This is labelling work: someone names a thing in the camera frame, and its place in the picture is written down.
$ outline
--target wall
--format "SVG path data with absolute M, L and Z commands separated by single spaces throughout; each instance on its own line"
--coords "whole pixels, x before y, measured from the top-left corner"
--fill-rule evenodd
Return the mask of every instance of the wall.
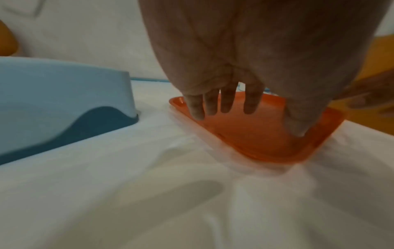
M 0 19 L 29 56 L 108 66 L 135 77 L 166 78 L 151 50 L 137 0 L 46 0 L 36 18 L 0 7 Z M 391 33 L 394 5 L 377 32 Z

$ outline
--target hand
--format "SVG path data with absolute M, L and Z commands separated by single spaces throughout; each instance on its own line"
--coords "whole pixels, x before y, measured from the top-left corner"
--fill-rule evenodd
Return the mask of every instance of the hand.
M 317 122 L 362 64 L 391 0 L 140 0 L 152 47 L 196 119 L 229 112 L 238 82 L 244 112 L 265 87 L 286 98 L 297 136 Z
M 380 114 L 394 117 L 394 69 L 355 82 L 337 99 L 346 98 L 351 98 L 348 107 L 352 109 L 379 108 L 393 104 L 392 107 L 381 110 Z

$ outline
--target orange chair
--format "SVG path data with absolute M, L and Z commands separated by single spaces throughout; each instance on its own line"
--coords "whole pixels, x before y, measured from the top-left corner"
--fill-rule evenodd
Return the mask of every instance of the orange chair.
M 19 52 L 19 44 L 8 29 L 8 27 L 0 21 L 0 56 L 17 55 Z
M 364 66 L 357 80 L 385 72 L 392 68 L 394 68 L 394 35 L 376 37 L 368 51 Z M 347 119 L 352 122 L 394 135 L 394 118 L 379 115 L 381 108 L 354 110 L 347 107 L 346 103 L 348 101 L 334 101 L 330 107 L 345 112 Z

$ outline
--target orange plastic tray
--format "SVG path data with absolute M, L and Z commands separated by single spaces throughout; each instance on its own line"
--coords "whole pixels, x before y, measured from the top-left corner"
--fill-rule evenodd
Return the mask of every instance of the orange plastic tray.
M 252 115 L 243 113 L 244 100 L 245 93 L 237 92 L 229 113 L 219 110 L 203 121 L 191 117 L 183 97 L 170 99 L 170 104 L 245 156 L 283 164 L 306 160 L 345 120 L 342 112 L 327 108 L 320 121 L 300 138 L 290 135 L 282 125 L 285 99 L 264 94 Z

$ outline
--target teal curved trim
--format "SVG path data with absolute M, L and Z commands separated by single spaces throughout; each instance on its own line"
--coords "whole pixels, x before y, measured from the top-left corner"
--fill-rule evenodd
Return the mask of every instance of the teal curved trim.
M 0 165 L 124 128 L 137 122 L 138 116 L 131 118 L 116 108 L 98 107 L 84 113 L 62 134 L 47 142 L 0 155 Z

